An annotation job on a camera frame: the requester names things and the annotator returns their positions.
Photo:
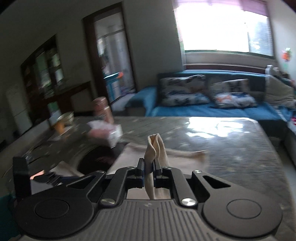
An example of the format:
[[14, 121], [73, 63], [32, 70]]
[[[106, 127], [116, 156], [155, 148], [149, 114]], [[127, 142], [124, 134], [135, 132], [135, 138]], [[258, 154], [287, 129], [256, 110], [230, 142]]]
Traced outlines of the blue sofa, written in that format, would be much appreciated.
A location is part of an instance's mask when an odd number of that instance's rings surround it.
[[[161, 80], [164, 78], [186, 78], [194, 75], [203, 75], [204, 87], [202, 94], [207, 103], [177, 104], [167, 106], [163, 101]], [[295, 118], [295, 109], [285, 106], [276, 106], [267, 102], [267, 83], [264, 74], [255, 74], [239, 71], [196, 70], [171, 73], [160, 73], [157, 76], [157, 85], [151, 85], [140, 90], [126, 104], [128, 115], [133, 116], [197, 116], [215, 118], [250, 118], [260, 123], [265, 131], [281, 131], [286, 123]], [[217, 82], [248, 79], [250, 95], [255, 99], [254, 107], [219, 108], [215, 104], [210, 88]]]

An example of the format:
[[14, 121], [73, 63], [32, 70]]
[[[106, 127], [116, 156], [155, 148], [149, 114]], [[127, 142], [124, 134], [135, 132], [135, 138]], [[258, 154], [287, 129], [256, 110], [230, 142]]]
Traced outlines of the left butterfly pillow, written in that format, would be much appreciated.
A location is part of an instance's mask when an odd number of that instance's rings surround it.
[[160, 103], [164, 106], [184, 106], [210, 103], [205, 75], [166, 77], [159, 80]]

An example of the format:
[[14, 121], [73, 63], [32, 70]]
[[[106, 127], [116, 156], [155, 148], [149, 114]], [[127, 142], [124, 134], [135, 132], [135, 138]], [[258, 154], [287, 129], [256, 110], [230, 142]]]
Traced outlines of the tissue box with tissues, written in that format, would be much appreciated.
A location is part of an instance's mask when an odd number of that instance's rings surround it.
[[111, 124], [103, 120], [92, 120], [87, 123], [90, 131], [87, 133], [89, 140], [98, 145], [113, 148], [123, 135], [121, 125]]

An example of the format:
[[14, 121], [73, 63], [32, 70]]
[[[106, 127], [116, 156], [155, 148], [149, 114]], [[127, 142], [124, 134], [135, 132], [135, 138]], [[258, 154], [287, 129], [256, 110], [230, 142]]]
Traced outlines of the white refrigerator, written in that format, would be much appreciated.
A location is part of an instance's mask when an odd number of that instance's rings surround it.
[[26, 103], [23, 100], [20, 88], [17, 85], [11, 86], [6, 91], [6, 98], [18, 128], [18, 132], [22, 135], [32, 127], [32, 122], [29, 118]]

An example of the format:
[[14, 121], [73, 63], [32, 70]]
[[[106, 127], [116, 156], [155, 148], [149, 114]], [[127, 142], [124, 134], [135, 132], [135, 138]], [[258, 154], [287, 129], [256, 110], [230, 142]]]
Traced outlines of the right butterfly pillow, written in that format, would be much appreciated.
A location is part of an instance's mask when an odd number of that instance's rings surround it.
[[212, 83], [209, 92], [218, 108], [252, 108], [257, 106], [255, 98], [250, 95], [249, 79]]

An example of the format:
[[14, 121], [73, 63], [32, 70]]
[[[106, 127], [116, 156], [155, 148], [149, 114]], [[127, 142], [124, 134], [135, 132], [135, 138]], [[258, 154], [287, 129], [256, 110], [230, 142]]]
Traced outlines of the cream white garment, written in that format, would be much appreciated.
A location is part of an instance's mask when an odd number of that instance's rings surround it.
[[[107, 174], [114, 174], [118, 169], [128, 166], [136, 166], [138, 160], [144, 158], [146, 167], [152, 168], [152, 163], [160, 167], [178, 168], [184, 174], [191, 174], [194, 170], [206, 169], [209, 161], [209, 151], [196, 152], [179, 151], [165, 148], [159, 134], [147, 137], [146, 145], [128, 143], [119, 157], [115, 160]], [[153, 174], [145, 174], [144, 188], [132, 188], [128, 191], [128, 199], [169, 199], [170, 192], [165, 188], [154, 188]]]

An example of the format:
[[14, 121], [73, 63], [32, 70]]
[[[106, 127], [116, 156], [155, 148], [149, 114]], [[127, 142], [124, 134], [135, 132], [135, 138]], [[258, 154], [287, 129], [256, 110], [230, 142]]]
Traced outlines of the dark wooden cabinet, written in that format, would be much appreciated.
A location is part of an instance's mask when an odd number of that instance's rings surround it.
[[38, 47], [20, 66], [29, 101], [29, 118], [33, 125], [48, 120], [55, 111], [85, 115], [87, 110], [75, 110], [73, 96], [94, 98], [91, 82], [68, 85], [64, 77], [56, 36]]

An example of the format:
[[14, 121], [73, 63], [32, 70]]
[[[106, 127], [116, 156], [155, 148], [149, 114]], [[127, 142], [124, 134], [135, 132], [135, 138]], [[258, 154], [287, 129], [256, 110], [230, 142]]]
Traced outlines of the orange bread piece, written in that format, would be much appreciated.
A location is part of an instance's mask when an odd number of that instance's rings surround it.
[[65, 132], [65, 125], [63, 122], [58, 121], [55, 123], [54, 129], [59, 135], [62, 135]]

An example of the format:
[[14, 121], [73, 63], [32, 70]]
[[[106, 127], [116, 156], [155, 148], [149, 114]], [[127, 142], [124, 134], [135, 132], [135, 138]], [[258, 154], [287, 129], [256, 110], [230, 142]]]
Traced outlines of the beige cushion on sofa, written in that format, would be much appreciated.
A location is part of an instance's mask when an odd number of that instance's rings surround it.
[[292, 87], [284, 84], [272, 75], [266, 75], [265, 81], [265, 102], [271, 105], [295, 108], [295, 91]]

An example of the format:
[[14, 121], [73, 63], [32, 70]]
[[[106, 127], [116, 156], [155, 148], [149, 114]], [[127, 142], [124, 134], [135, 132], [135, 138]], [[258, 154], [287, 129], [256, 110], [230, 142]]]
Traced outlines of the white ceramic bowl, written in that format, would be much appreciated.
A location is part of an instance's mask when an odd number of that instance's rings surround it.
[[63, 123], [65, 126], [72, 126], [74, 123], [74, 112], [70, 111], [58, 117], [57, 121]]

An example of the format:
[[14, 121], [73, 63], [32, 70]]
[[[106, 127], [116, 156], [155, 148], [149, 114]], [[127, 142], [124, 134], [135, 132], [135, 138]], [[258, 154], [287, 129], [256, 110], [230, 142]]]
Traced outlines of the black round induction cooktop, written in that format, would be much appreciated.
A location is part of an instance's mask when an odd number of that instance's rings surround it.
[[115, 147], [97, 146], [84, 154], [78, 163], [77, 170], [82, 174], [95, 171], [107, 172], [119, 157], [127, 143], [118, 143]]

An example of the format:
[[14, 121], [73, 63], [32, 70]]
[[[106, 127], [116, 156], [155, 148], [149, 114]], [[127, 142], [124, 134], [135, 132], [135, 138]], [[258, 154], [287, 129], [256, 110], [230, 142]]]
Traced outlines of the colourful pinwheel toy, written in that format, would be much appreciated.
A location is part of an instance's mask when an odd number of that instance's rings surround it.
[[292, 51], [289, 47], [285, 48], [283, 51], [282, 51], [282, 59], [285, 61], [285, 62], [289, 62], [292, 58]]

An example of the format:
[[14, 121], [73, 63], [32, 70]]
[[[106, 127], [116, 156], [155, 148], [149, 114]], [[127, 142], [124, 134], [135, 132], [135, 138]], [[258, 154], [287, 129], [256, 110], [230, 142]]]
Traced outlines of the butterfly pillow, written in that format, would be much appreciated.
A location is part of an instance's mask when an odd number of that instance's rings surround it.
[[166, 77], [159, 80], [160, 103], [164, 106], [184, 106], [210, 103], [205, 75]]
[[209, 92], [218, 108], [252, 108], [257, 106], [255, 98], [250, 95], [249, 79], [212, 83]]

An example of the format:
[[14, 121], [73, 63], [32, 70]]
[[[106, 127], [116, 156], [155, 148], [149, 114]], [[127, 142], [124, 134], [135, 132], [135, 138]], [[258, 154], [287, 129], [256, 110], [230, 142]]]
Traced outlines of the window with frame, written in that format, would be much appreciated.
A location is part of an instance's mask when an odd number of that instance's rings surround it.
[[272, 57], [273, 38], [265, 1], [175, 1], [185, 51], [218, 51]]

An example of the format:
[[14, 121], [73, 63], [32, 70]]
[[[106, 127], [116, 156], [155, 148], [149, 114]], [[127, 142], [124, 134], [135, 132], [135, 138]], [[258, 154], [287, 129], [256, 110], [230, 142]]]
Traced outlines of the pink cartoon water bottle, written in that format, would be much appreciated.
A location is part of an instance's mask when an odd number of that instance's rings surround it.
[[108, 101], [106, 97], [98, 97], [93, 100], [94, 104], [94, 114], [100, 120], [103, 120], [107, 123], [114, 124], [113, 115], [111, 112], [111, 108], [108, 105]]

